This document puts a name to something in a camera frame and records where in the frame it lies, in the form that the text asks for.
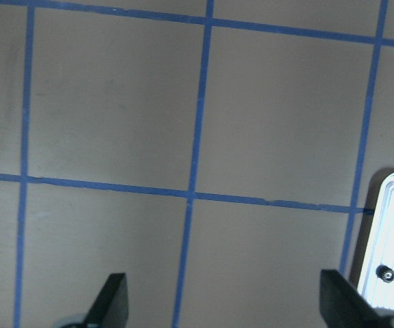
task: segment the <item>black knob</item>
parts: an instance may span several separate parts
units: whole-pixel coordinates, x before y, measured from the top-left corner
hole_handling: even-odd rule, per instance
[[[384,282],[390,283],[394,281],[394,270],[386,265],[379,265],[376,270],[376,275]]]

